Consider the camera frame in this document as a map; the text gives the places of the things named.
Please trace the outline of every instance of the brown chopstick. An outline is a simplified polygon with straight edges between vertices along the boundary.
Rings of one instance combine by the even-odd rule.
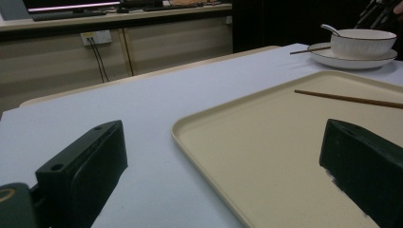
[[[330,47],[318,47],[318,48],[312,48],[312,49],[306,49],[306,50],[299,50],[299,51],[290,52],[290,54],[300,54],[300,53],[312,52],[312,51],[323,50],[323,49],[330,49]]]
[[[370,99],[363,99],[363,98],[356,98],[356,97],[347,97],[347,96],[340,96],[340,95],[327,94],[327,93],[318,93],[318,92],[304,91],[304,90],[298,90],[298,89],[296,89],[295,92],[300,93],[300,94],[335,99],[335,100],[340,100],[340,101],[345,101],[345,102],[361,103],[361,104],[367,104],[367,105],[387,106],[387,107],[403,109],[402,103],[383,102],[383,101],[377,101],[377,100],[370,100]]]

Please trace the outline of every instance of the monitor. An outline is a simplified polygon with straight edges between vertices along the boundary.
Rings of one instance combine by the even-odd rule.
[[[83,11],[120,5],[120,0],[24,0],[29,14]]]

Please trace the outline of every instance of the beige tray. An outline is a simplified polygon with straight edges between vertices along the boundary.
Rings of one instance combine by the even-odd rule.
[[[323,71],[185,117],[172,135],[249,227],[378,227],[318,159],[329,118],[403,146],[403,110],[295,94],[294,89],[403,102],[403,88]]]

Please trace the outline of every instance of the bowl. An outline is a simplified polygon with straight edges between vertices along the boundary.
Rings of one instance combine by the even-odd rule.
[[[336,57],[374,60],[387,54],[394,42],[394,33],[373,29],[342,29],[332,34],[331,50]]]

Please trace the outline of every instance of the white spoon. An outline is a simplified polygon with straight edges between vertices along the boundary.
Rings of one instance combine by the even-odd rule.
[[[335,28],[333,28],[333,27],[331,27],[331,26],[329,26],[329,25],[323,24],[323,25],[321,25],[321,27],[324,28],[324,29],[330,30],[330,31],[331,31],[332,33],[334,33],[335,35],[341,36],[340,33],[337,32],[337,29],[335,29]]]

